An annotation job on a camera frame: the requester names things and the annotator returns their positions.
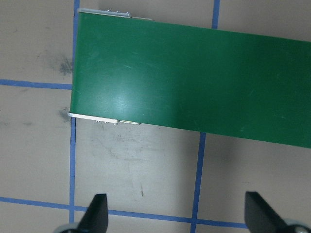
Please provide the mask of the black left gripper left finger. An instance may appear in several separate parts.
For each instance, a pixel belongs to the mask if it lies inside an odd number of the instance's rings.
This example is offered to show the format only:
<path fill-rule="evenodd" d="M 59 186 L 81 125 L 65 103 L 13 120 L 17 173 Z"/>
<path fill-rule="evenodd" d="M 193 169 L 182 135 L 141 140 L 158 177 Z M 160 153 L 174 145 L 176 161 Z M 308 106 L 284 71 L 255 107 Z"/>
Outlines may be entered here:
<path fill-rule="evenodd" d="M 108 228 L 107 195 L 96 194 L 78 224 L 79 233 L 105 233 Z"/>

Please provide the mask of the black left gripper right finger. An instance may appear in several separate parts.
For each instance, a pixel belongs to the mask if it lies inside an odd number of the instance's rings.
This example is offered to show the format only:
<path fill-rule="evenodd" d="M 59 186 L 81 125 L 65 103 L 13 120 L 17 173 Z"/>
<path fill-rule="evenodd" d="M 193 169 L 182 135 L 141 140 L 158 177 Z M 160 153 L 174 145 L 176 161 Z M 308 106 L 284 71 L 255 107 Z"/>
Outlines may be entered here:
<path fill-rule="evenodd" d="M 288 225 L 255 191 L 245 193 L 244 221 L 251 233 L 281 233 Z"/>

